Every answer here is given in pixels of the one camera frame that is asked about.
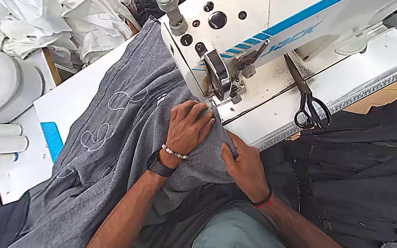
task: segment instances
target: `black scissors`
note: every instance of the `black scissors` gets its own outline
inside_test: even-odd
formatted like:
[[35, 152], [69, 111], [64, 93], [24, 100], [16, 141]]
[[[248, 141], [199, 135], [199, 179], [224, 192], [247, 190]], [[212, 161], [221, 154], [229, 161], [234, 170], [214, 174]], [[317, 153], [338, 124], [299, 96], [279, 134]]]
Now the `black scissors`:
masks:
[[[286, 59], [286, 63], [289, 67], [290, 73], [292, 74], [292, 77], [296, 82], [296, 86], [301, 93], [300, 110], [296, 112], [295, 124], [302, 129], [311, 129], [315, 127], [315, 124], [320, 128], [327, 128], [332, 121], [332, 114], [330, 113], [330, 110], [321, 100], [316, 99], [312, 96], [312, 91], [310, 90], [306, 81], [301, 76], [292, 59], [290, 59], [289, 54], [284, 54], [284, 58]], [[321, 109], [326, 114], [326, 121], [321, 120], [321, 117], [318, 115], [315, 107], [313, 106], [313, 102], [316, 102], [318, 105], [320, 105]], [[298, 116], [301, 114], [304, 115], [307, 119], [305, 124], [301, 124], [298, 121]]]

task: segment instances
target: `blue stripe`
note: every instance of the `blue stripe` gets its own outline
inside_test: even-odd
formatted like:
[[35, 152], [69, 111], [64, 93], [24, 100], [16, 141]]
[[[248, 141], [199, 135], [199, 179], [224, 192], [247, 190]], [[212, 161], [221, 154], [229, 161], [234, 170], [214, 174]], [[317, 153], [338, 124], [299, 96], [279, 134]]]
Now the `blue stripe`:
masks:
[[328, 7], [334, 5], [335, 3], [340, 2], [341, 0], [322, 0], [318, 3], [315, 3], [314, 5], [308, 7], [305, 10], [302, 10], [299, 13], [296, 13], [295, 15], [289, 17], [288, 19], [273, 25], [272, 27], [266, 29], [263, 31], [263, 33], [269, 34], [269, 35], [276, 35], [281, 31], [284, 31], [291, 26], [311, 17], [314, 14], [318, 14], [319, 12], [323, 11], [324, 9], [327, 9]]
[[227, 58], [227, 59], [230, 59], [233, 57], [233, 56], [227, 55], [227, 54], [220, 54], [220, 56], [222, 56], [223, 58]]
[[245, 40], [244, 42], [252, 44], [252, 45], [256, 45], [256, 44], [260, 43], [261, 41], [257, 41], [252, 38], [249, 38], [249, 39]]
[[232, 49], [232, 48], [229, 48], [228, 50], [226, 50], [228, 53], [233, 53], [233, 54], [240, 54], [241, 53], [241, 51], [239, 51], [239, 50], [236, 50], [236, 49]]
[[251, 46], [250, 45], [245, 45], [245, 44], [238, 44], [238, 45], [236, 45], [235, 46], [236, 48], [241, 48], [241, 49], [249, 49], [249, 48], [251, 48]]
[[63, 148], [58, 126], [54, 122], [41, 122], [41, 128], [54, 163]]
[[254, 36], [254, 38], [259, 39], [259, 40], [263, 40], [263, 41], [269, 39], [269, 37], [270, 37], [270, 35], [263, 34], [263, 33], [259, 33], [259, 34], [256, 34]]

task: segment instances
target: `jack logo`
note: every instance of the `jack logo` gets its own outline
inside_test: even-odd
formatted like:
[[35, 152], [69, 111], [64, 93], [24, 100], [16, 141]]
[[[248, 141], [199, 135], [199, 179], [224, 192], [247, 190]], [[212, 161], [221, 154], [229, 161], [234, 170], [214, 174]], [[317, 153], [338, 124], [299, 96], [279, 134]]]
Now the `jack logo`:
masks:
[[315, 24], [315, 25], [313, 25], [313, 26], [311, 26], [311, 27], [308, 27], [307, 29], [305, 29], [305, 30], [303, 30], [303, 31], [301, 31], [301, 32], [299, 32], [299, 33], [297, 33], [297, 34], [295, 34], [293, 37], [287, 38], [287, 39], [285, 39], [284, 41], [282, 41], [282, 42], [280, 42], [280, 43], [278, 43], [278, 44], [276, 44], [276, 45], [273, 45], [265, 54], [263, 54], [263, 55], [260, 56], [260, 57], [263, 57], [263, 56], [265, 56], [265, 55], [267, 55], [267, 54], [269, 54], [269, 53], [271, 53], [271, 52], [273, 52], [273, 51], [276, 51], [276, 50], [278, 50], [278, 49], [284, 47], [285, 45], [290, 44], [290, 43], [292, 43], [292, 42], [294, 42], [294, 41], [296, 41], [296, 40], [298, 40], [298, 39], [304, 37], [306, 34], [310, 34], [311, 32], [313, 32], [313, 29], [314, 29], [316, 26], [318, 26], [321, 22], [318, 22], [317, 24]]

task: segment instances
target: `beaded bracelet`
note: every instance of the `beaded bracelet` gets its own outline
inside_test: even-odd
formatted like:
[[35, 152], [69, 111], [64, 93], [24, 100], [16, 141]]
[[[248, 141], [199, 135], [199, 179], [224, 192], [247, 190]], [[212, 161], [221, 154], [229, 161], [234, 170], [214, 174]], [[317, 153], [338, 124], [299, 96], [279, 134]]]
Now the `beaded bracelet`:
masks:
[[169, 149], [166, 147], [165, 144], [162, 145], [162, 149], [164, 149], [167, 153], [172, 154], [178, 158], [182, 158], [182, 159], [187, 159], [188, 156], [187, 155], [181, 155], [180, 153], [174, 152], [173, 150]]

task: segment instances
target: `black wristband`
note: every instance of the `black wristband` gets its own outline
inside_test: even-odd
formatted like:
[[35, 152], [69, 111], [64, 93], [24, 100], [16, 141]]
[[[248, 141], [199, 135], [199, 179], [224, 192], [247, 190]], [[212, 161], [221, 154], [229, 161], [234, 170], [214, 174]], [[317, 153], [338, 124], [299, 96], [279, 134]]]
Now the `black wristband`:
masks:
[[258, 203], [253, 203], [251, 201], [251, 205], [252, 206], [261, 206], [261, 205], [267, 203], [267, 201], [272, 197], [272, 190], [270, 189], [270, 184], [269, 183], [267, 183], [267, 187], [269, 188], [269, 196], [267, 198], [265, 198], [264, 200], [262, 200], [261, 202], [258, 202]]

